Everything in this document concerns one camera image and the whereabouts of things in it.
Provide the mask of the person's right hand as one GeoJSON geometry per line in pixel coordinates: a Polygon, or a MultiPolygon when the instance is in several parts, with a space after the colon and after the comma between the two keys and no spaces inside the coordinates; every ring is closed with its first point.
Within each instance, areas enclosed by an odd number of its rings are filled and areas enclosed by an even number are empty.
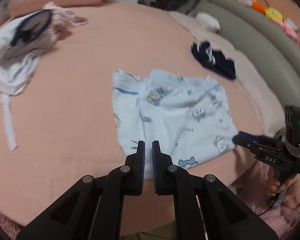
{"type": "Polygon", "coordinates": [[[273,197],[275,194],[287,190],[282,204],[289,209],[296,209],[300,205],[300,174],[290,176],[282,184],[274,175],[274,168],[270,166],[266,180],[266,195],[273,197]]]}

